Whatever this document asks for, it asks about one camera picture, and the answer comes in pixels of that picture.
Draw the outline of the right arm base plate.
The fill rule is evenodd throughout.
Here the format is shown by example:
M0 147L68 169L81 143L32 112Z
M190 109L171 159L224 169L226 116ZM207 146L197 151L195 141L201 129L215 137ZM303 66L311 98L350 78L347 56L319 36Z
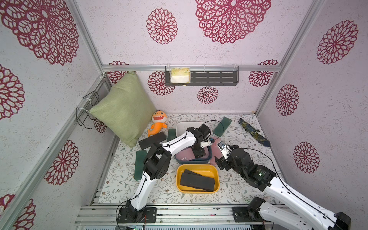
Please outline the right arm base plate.
M263 219L259 212L248 207L232 207L232 215L236 223L245 222L269 222Z

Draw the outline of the folded dark floral umbrella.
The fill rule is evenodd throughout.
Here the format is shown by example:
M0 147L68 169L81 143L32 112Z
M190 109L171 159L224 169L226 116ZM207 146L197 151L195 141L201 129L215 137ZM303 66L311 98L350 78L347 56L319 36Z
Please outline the folded dark floral umbrella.
M254 128L252 125L250 125L248 122L243 120L242 118L239 119L238 122L242 128L249 133L258 143L262 144L265 147L271 147L271 143L269 140L267 140L264 136L260 134L260 130Z

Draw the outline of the white storage box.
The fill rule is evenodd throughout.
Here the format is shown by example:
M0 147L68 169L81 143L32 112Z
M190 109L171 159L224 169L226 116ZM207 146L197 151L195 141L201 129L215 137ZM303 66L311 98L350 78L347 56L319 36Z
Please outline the white storage box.
M194 127L199 128L203 122L180 122L176 125L176 136L179 137L186 133L187 128Z

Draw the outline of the orange shark plush toy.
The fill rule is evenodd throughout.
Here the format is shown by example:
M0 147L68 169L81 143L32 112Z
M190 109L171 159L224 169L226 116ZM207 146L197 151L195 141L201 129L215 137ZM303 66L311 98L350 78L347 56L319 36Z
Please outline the orange shark plush toy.
M164 111L157 111L152 115L153 125L148 130L148 137L158 134L163 128L167 128L167 115Z

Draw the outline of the green pencil case front left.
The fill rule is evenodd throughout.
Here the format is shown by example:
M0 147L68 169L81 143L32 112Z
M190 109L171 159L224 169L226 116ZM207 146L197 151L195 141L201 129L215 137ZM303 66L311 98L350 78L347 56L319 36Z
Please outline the green pencil case front left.
M134 179L136 181L140 181L142 178L146 155L147 152L145 150L139 150L136 152L135 171L134 171Z

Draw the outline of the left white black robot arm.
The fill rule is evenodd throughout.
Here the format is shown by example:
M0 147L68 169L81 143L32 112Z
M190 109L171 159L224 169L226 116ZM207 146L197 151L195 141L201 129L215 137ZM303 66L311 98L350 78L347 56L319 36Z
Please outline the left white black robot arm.
M196 159L204 156L204 148L213 144L210 140L210 128L202 124L199 128L189 127L181 136L165 143L151 145L144 160L141 182L134 196L127 201L126 208L140 211L147 205L147 200L157 180L168 171L171 158L180 151L191 148Z

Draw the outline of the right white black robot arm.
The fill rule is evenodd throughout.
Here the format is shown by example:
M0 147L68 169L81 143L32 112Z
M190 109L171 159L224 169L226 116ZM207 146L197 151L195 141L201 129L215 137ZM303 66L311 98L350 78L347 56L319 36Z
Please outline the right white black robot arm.
M271 195L292 212L273 206L256 197L248 205L248 216L271 221L289 230L349 230L351 218L344 212L334 213L314 203L286 182L276 172L253 162L248 152L237 145L220 142L222 153L216 164L223 170L233 169L250 186Z

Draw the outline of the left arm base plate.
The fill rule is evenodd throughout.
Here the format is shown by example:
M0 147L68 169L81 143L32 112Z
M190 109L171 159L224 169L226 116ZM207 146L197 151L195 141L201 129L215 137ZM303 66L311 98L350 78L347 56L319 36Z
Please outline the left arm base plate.
M134 208L123 207L118 212L117 223L155 223L156 218L156 208L144 208L136 211Z

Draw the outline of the yellow storage box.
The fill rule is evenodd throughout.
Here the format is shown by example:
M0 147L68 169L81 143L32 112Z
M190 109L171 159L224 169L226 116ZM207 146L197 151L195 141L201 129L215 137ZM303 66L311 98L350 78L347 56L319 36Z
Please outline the yellow storage box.
M213 192L208 192L202 189L195 189L191 187L181 186L180 179L184 170L188 169L195 173L199 173L205 177L211 177L215 179L215 190ZM176 172L176 186L182 193L190 193L190 194L213 194L219 190L219 174L217 169L210 164L183 164L178 167Z

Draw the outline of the pink pencil case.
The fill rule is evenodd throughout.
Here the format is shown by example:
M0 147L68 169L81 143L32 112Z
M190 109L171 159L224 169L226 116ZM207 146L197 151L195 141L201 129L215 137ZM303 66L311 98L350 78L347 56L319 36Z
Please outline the pink pencil case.
M216 164L216 158L220 159L221 157L223 157L223 154L221 153L221 150L218 146L218 144L221 142L221 138L218 138L215 140L215 142L211 145L211 151L212 151L212 158L210 160L210 164L212 166L217 167Z
M196 158L192 148L186 148L182 151L180 151L178 154L176 154L174 157L176 160L180 162L186 162L186 161L204 161L204 160L210 160L211 156L209 154L208 148L205 147L201 149L201 153L203 154L202 157Z

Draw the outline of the green pencil case by white box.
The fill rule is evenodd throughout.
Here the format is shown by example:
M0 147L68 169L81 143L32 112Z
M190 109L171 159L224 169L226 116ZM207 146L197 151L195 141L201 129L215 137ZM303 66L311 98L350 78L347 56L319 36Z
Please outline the green pencil case by white box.
M176 129L175 128L168 129L167 142L172 141L176 138L177 138Z

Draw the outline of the green pencil case back right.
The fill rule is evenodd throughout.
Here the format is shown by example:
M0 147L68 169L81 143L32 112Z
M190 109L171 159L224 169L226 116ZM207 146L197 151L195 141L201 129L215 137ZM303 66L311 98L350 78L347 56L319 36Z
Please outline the green pencil case back right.
M232 120L230 118L224 117L217 125L217 127L213 130L213 134L217 137L221 137L226 129L230 126Z

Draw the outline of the black pencil case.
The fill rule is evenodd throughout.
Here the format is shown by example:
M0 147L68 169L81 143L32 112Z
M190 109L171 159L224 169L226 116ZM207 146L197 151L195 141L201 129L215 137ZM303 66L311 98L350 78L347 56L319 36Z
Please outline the black pencil case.
M160 132L158 134L155 134L153 136L147 137L143 140L140 140L139 146L142 150L150 148L153 143L160 143L166 140L166 135L163 132Z
M180 185L213 192L215 190L215 179L199 174L184 172L180 179Z
M202 176L201 174L196 173L196 172L193 172L193 171L190 171L190 170L188 170L188 169L185 169L185 170L184 170L184 173L186 173L186 174L191 174L191 175Z

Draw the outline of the teal storage box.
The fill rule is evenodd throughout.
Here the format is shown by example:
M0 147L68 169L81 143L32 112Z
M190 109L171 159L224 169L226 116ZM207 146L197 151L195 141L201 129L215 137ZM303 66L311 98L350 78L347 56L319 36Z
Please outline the teal storage box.
M212 159L212 149L210 146L201 148L202 157L195 158L192 148L186 148L177 153L174 158L179 164L207 164Z

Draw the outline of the dark wall shelf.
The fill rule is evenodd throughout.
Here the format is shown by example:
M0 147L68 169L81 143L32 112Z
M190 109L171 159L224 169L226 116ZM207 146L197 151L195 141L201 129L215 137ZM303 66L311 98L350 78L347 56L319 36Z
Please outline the dark wall shelf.
M233 65L230 71L191 71L189 83L172 83L171 69L165 66L166 86L236 86L239 83L239 67Z

